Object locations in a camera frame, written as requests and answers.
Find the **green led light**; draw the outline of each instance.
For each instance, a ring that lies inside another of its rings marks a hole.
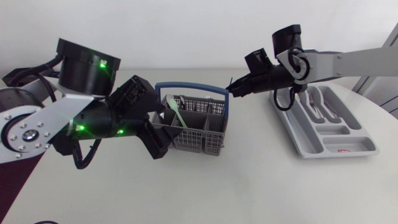
[[[76,131],[82,131],[85,127],[83,125],[76,125]]]

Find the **cutlery tray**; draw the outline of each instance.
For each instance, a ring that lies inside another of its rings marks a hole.
[[[174,139],[172,147],[183,151],[204,152],[219,156],[221,148],[224,147],[228,123],[228,90],[198,83],[163,82],[155,85],[159,99],[161,88],[194,88],[224,95],[224,100],[183,96],[185,109],[178,112],[188,126],[187,128],[182,127],[176,112],[168,107],[166,96],[161,100],[161,103],[166,106],[164,118],[161,118],[159,114],[155,114],[152,118],[152,124],[155,127],[167,125],[183,128],[182,133]],[[180,95],[174,95],[174,100],[178,105],[181,104]]]
[[[293,107],[279,110],[269,100],[303,158],[370,156],[379,153],[368,132],[332,88],[312,86],[295,96]],[[289,89],[278,90],[278,103],[289,104]]]

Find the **green spoon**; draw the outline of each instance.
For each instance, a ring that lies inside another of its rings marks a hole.
[[[174,100],[174,96],[171,94],[167,94],[166,101],[169,104],[170,108],[175,111],[175,114],[177,114],[177,117],[180,120],[182,126],[184,128],[187,128],[188,126],[185,124],[184,120],[182,119],[180,112],[178,112],[178,105],[177,102]]]

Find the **dishwasher cutlery basket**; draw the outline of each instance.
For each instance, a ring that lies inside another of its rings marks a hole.
[[[182,133],[174,139],[172,147],[189,152],[200,153],[203,151],[205,154],[218,156],[220,149],[224,147],[223,142],[228,122],[229,91],[199,83],[162,82],[155,85],[159,100],[161,99],[161,88],[193,88],[224,95],[224,100],[183,96],[185,109],[179,108],[178,112],[187,124],[187,128],[182,127],[175,111],[168,107],[166,95],[161,100],[161,103],[166,106],[164,117],[161,118],[156,113],[152,118],[152,124],[155,127],[177,126],[183,128]],[[180,95],[174,95],[174,100],[181,105]]]

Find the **white table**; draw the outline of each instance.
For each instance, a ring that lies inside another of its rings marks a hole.
[[[246,70],[120,71],[167,81],[229,85]],[[137,137],[104,140],[85,170],[45,153],[4,223],[397,223],[398,121],[330,84],[381,153],[301,159],[268,93],[230,98],[219,157],[171,149],[152,160]],[[85,141],[88,147],[92,141]]]

